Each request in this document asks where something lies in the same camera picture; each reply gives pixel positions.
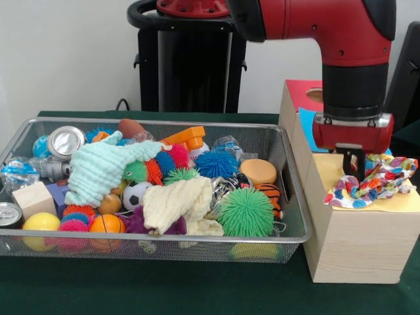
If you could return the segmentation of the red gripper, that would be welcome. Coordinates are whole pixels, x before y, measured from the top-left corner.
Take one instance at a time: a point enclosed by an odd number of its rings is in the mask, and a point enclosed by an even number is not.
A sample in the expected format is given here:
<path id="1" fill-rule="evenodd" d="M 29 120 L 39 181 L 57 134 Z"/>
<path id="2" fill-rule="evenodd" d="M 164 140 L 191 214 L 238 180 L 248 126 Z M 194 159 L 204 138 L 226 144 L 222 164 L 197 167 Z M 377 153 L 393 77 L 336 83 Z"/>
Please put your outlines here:
<path id="1" fill-rule="evenodd" d="M 312 134 L 319 148 L 336 150 L 351 158 L 356 157 L 355 176 L 362 182 L 366 175 L 366 155 L 382 154 L 388 150 L 394 127 L 392 114 L 365 121 L 340 121 L 317 113 L 312 123 Z"/>

